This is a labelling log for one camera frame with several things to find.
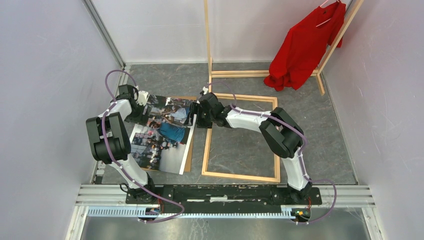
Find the light wooden picture frame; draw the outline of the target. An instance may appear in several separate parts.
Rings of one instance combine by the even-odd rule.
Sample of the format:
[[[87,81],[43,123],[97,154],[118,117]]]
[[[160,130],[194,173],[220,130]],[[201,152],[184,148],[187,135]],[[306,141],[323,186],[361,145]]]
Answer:
[[[201,175],[280,183],[280,158],[259,132],[214,126],[206,132]]]

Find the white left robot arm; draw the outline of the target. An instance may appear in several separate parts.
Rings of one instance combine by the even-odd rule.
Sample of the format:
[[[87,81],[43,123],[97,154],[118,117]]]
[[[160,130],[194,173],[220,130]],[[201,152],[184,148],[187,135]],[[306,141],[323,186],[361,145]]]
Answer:
[[[102,114],[86,120],[88,141],[93,158],[113,167],[124,178],[119,185],[126,193],[128,204],[151,204],[157,190],[149,174],[131,154],[131,139],[124,123],[146,125],[151,107],[147,106],[148,92],[124,84],[118,96]]]

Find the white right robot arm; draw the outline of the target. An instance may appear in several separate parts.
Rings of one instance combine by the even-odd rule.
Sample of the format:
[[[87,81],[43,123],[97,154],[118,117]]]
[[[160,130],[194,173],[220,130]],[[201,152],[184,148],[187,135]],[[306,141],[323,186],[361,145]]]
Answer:
[[[192,123],[198,128],[210,129],[217,125],[261,133],[270,150],[282,160],[289,199],[295,204],[302,204],[309,198],[313,184],[303,160],[303,150],[308,141],[301,127],[283,108],[253,111],[235,104],[224,106],[217,94],[203,91],[198,101],[190,105],[188,115],[197,117]]]

